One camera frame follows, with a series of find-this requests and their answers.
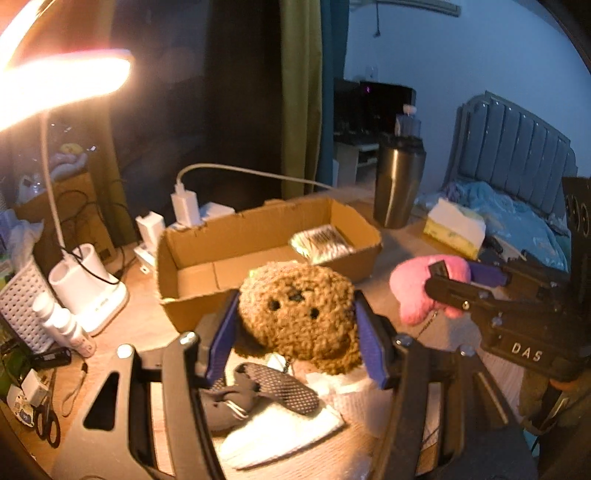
wall outlet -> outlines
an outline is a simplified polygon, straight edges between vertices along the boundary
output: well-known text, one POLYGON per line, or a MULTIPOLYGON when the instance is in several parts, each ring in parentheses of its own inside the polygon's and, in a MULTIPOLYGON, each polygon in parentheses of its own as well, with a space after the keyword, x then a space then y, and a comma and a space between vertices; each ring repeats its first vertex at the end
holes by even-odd
POLYGON ((367 65, 365 67, 365 80, 370 80, 372 82, 378 81, 378 66, 377 65, 367 65))

desk lamp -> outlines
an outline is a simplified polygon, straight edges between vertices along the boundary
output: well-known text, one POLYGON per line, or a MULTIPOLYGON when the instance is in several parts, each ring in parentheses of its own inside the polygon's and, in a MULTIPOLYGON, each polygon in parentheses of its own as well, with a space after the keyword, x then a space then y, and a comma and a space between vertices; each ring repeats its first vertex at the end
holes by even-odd
POLYGON ((58 54, 8 67, 36 20, 56 0, 31 0, 0 35, 0 131, 41 114, 41 160, 51 215, 62 260, 49 274, 60 301, 91 335, 99 333, 124 307, 125 284, 107 273, 91 244, 68 252, 61 231, 48 166, 49 111, 118 90, 129 76, 133 57, 127 50, 90 50, 58 54))

lamp head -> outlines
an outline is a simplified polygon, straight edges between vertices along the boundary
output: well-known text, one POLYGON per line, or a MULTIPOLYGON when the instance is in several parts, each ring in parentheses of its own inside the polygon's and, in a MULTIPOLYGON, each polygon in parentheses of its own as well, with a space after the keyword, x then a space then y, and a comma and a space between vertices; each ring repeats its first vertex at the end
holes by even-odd
POLYGON ((0 131, 37 113, 118 90, 129 76, 128 50, 64 53, 8 67, 27 32, 55 0, 31 0, 0 35, 0 131))

white storage basket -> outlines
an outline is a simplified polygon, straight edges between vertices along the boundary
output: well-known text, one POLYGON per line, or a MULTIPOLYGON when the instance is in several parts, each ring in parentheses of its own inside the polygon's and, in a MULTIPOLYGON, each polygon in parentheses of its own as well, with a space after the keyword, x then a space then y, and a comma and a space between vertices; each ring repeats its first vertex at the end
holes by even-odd
POLYGON ((46 352, 53 343, 33 311, 43 291, 55 298, 33 256, 0 291, 0 313, 34 353, 46 352))

white charger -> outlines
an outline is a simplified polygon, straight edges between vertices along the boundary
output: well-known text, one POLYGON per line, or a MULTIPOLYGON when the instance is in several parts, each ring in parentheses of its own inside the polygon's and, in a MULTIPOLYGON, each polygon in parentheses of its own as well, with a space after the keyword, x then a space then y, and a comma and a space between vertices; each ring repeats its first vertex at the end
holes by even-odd
POLYGON ((154 255, 158 248, 158 239, 166 228, 164 217, 155 212, 149 212, 147 215, 137 216, 135 221, 138 224, 139 233, 146 245, 146 249, 154 255))
POLYGON ((30 370, 21 385, 27 401, 35 408, 41 405, 46 397, 49 387, 41 382, 37 372, 30 370))
POLYGON ((173 201, 174 215, 177 223, 184 227, 201 225, 201 214, 197 203, 197 194, 185 190, 181 182, 174 185, 174 193, 170 196, 173 201))

